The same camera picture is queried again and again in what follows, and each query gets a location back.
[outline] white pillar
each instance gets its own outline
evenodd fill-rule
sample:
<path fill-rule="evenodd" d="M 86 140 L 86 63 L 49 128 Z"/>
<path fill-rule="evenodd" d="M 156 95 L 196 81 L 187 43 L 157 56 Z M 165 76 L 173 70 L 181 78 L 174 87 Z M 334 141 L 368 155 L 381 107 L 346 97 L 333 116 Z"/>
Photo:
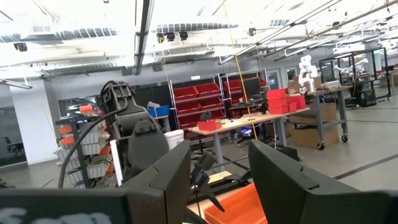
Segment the white pillar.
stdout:
<path fill-rule="evenodd" d="M 377 49 L 379 48 L 377 46 L 377 42 L 369 42 L 365 44 L 365 50 L 368 49 Z M 369 61 L 367 65 L 367 71 L 368 73 L 374 75 L 374 70 L 373 70 L 373 58 L 372 58 L 372 52 L 366 53 L 365 54 L 366 59 Z M 379 52 L 374 52 L 374 64 L 376 65 L 376 72 L 381 71 L 381 56 Z"/>
<path fill-rule="evenodd" d="M 44 82 L 31 81 L 30 90 L 10 87 L 28 165 L 57 158 L 53 154 L 57 150 L 53 120 L 58 118 L 53 118 L 53 102 L 49 102 Z"/>

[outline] cardboard box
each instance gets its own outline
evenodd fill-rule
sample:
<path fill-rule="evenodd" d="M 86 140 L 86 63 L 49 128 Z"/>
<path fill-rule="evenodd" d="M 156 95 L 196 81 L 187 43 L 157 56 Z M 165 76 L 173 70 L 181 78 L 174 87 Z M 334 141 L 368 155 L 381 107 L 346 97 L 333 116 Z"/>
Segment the cardboard box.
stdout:
<path fill-rule="evenodd" d="M 294 125 L 288 122 L 285 122 L 284 125 L 285 125 L 285 136 L 289 137 L 290 135 L 292 135 L 291 130 L 294 129 Z M 271 137 L 275 137 L 273 124 L 266 124 L 266 134 Z"/>
<path fill-rule="evenodd" d="M 321 87 L 322 79 L 321 79 L 321 77 L 316 77 L 313 79 L 313 82 L 314 82 L 315 89 L 317 89 L 317 88 Z M 300 93 L 299 76 L 298 75 L 294 76 L 293 81 L 290 80 L 287 86 L 288 86 L 287 87 L 288 91 L 294 90 L 296 93 Z M 307 91 L 308 91 L 310 89 L 309 83 L 306 83 L 305 86 L 307 87 Z"/>
<path fill-rule="evenodd" d="M 325 136 L 323 138 L 323 141 L 325 142 L 325 147 L 339 142 L 340 137 L 338 135 L 338 127 L 334 126 L 326 129 Z M 307 126 L 303 128 L 293 129 L 292 136 L 290 137 L 290 143 L 293 146 L 302 146 L 317 149 L 319 143 L 317 127 Z"/>
<path fill-rule="evenodd" d="M 313 103 L 307 105 L 309 108 L 314 109 Z M 322 122 L 336 121 L 337 120 L 337 109 L 335 103 L 322 103 L 320 105 L 320 113 L 322 115 Z M 290 122 L 292 123 L 317 123 L 317 117 L 314 116 L 300 116 L 290 115 Z"/>

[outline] workbench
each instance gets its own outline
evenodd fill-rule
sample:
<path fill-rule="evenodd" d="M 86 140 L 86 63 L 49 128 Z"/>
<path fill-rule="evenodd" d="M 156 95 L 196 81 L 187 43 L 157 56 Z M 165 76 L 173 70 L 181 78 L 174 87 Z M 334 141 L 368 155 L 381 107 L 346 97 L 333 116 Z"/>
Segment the workbench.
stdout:
<path fill-rule="evenodd" d="M 201 130 L 199 130 L 198 127 L 194 127 L 194 128 L 190 128 L 188 130 L 193 133 L 198 133 L 198 134 L 205 135 L 205 136 L 213 135 L 217 163 L 222 164 L 222 163 L 224 163 L 224 158 L 223 158 L 223 153 L 221 151 L 221 143 L 220 143 L 219 133 L 239 129 L 239 128 L 242 128 L 245 126 L 251 126 L 252 122 L 254 124 L 258 124 L 258 123 L 263 123 L 266 121 L 274 120 L 277 135 L 279 137 L 279 142 L 281 143 L 281 145 L 287 146 L 284 121 L 282 118 L 285 116 L 288 116 L 288 115 L 292 115 L 292 114 L 303 113 L 304 111 L 307 111 L 307 110 L 309 110 L 309 108 L 305 108 L 303 110 L 298 110 L 296 112 L 286 113 L 286 114 L 259 114 L 259 115 L 246 116 L 246 117 L 242 117 L 242 118 L 238 118 L 238 119 L 222 119 L 222 120 L 219 120 L 219 122 L 222 123 L 222 127 L 220 129 L 216 129 L 213 131 L 201 131 Z M 225 166 L 221 166 L 220 171 L 225 171 Z"/>
<path fill-rule="evenodd" d="M 325 130 L 331 127 L 334 127 L 336 125 L 341 125 L 341 128 L 343 129 L 343 135 L 341 136 L 341 140 L 343 142 L 348 141 L 348 125 L 347 125 L 347 115 L 346 115 L 346 103 L 345 99 L 343 97 L 343 91 L 349 90 L 351 86 L 337 86 L 325 90 L 316 90 L 312 92 L 308 92 L 307 96 L 312 97 L 314 101 L 314 109 L 308 110 L 308 111 L 303 111 L 299 113 L 298 115 L 300 116 L 314 116 L 316 117 L 317 123 L 315 124 L 318 129 L 318 149 L 319 150 L 324 150 L 325 148 L 325 143 L 324 143 L 324 137 L 325 137 Z M 320 112 L 320 96 L 323 95 L 329 95 L 329 94 L 337 94 L 337 100 L 338 100 L 338 110 L 340 112 L 340 120 L 337 121 L 329 121 L 329 122 L 322 122 L 322 113 Z"/>

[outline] blue bin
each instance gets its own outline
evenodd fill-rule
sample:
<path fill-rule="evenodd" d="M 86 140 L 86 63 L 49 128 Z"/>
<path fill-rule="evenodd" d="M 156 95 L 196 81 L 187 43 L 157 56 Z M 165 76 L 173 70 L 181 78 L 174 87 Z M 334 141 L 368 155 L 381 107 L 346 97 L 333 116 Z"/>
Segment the blue bin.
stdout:
<path fill-rule="evenodd" d="M 148 108 L 147 111 L 153 118 L 158 118 L 161 116 L 168 116 L 170 113 L 169 106 L 160 106 L 158 108 Z"/>

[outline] metal cart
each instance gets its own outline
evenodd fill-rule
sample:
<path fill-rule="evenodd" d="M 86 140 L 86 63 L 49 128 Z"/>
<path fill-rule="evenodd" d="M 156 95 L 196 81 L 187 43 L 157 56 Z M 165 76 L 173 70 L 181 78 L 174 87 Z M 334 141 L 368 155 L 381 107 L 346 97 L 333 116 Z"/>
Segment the metal cart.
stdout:
<path fill-rule="evenodd" d="M 348 125 L 347 125 L 347 116 L 346 116 L 346 104 L 345 100 L 343 97 L 343 91 L 349 90 L 351 87 L 350 86 L 339 86 L 339 87 L 334 87 L 334 88 L 329 88 L 327 90 L 317 90 L 314 92 L 308 92 L 308 97 L 313 98 L 315 108 L 311 109 L 309 111 L 304 111 L 302 113 L 299 113 L 298 115 L 300 116 L 314 116 L 317 119 L 316 126 L 318 128 L 318 138 L 319 138 L 319 143 L 318 143 L 318 149 L 319 150 L 324 150 L 325 148 L 325 142 L 324 142 L 324 137 L 325 137 L 325 130 L 331 127 L 334 127 L 336 125 L 341 125 L 341 128 L 343 129 L 343 135 L 340 136 L 341 140 L 343 142 L 348 141 Z M 338 110 L 340 112 L 340 120 L 336 121 L 329 121 L 329 122 L 322 122 L 322 114 L 320 112 L 320 96 L 323 95 L 330 95 L 330 94 L 337 94 L 337 100 L 338 100 Z"/>

